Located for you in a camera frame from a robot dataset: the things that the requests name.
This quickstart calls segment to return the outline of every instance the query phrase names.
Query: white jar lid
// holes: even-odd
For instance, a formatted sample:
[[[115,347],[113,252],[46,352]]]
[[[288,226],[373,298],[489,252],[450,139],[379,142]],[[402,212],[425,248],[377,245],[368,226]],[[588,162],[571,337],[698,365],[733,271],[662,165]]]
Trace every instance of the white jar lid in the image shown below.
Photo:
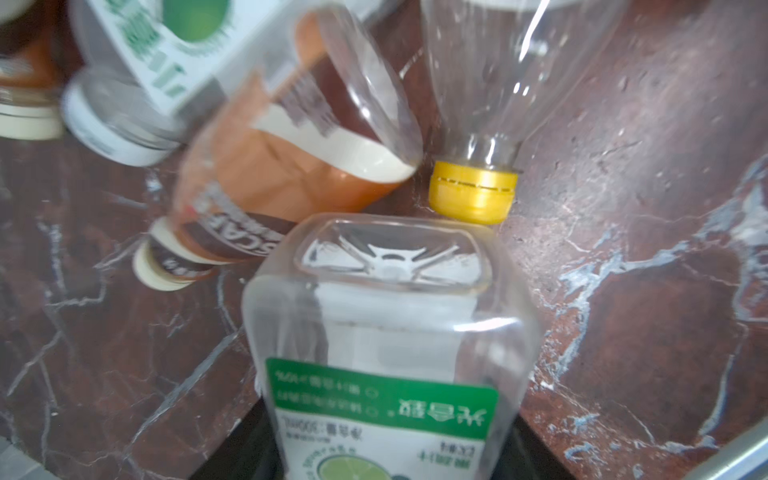
[[[0,104],[0,137],[53,140],[64,133],[58,106],[24,107]]]
[[[75,77],[67,85],[61,109],[69,130],[88,148],[112,161],[132,167],[154,165],[175,150],[175,147],[145,147],[112,130],[88,103],[80,79],[81,77]]]

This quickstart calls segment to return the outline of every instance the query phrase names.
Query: yellow bottle cap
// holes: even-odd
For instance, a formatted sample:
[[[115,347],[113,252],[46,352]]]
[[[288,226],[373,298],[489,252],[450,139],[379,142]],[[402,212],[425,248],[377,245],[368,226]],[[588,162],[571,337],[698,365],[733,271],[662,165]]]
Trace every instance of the yellow bottle cap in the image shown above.
[[[517,184],[515,173],[439,161],[429,182],[429,206],[456,220],[495,225],[507,218]]]

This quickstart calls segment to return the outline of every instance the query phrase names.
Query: brown label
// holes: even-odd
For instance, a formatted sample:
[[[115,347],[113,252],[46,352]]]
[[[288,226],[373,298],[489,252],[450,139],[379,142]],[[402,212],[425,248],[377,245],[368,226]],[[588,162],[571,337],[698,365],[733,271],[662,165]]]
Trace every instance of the brown label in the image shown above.
[[[266,257],[296,225],[244,212],[215,181],[198,195],[192,208],[199,217],[196,222],[184,224],[184,232],[203,250],[232,260]]]
[[[153,237],[149,239],[149,250],[152,258],[165,273],[182,280],[199,280],[210,275],[213,265],[196,263],[179,257],[171,252]]]

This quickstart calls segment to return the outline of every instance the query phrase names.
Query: bottle cap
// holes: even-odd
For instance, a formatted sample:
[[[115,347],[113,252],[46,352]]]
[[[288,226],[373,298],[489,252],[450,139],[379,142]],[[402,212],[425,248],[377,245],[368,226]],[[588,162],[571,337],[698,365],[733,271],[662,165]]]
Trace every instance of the bottle cap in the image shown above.
[[[172,260],[176,267],[186,269],[186,272],[171,274],[161,266],[165,260]],[[228,263],[200,257],[186,248],[176,238],[168,219],[160,217],[150,227],[148,238],[134,253],[133,266],[136,277],[144,285],[155,290],[170,292],[181,290],[208,276],[216,265]],[[184,275],[189,275],[190,272],[196,276],[184,278]]]
[[[163,160],[178,146],[175,144],[171,149],[145,147],[119,135],[91,107],[81,79],[77,76],[69,82],[61,109],[69,130],[88,148],[123,165],[148,167]]]
[[[141,242],[141,246],[134,253],[133,267],[136,278],[151,289],[161,292],[181,290],[193,283],[191,280],[178,280],[164,273],[151,255],[149,240]]]
[[[507,217],[517,184],[516,173],[438,161],[429,182],[429,206],[456,220],[495,225]]]
[[[27,107],[0,104],[0,137],[15,140],[52,140],[64,133],[55,105]]]

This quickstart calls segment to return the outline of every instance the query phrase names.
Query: bottle neck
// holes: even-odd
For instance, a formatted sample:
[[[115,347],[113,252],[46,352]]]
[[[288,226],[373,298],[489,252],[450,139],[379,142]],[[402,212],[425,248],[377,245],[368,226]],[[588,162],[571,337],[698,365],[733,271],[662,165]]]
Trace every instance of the bottle neck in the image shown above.
[[[505,135],[472,134],[445,129],[430,142],[432,155],[441,161],[500,172],[515,172],[521,141]]]

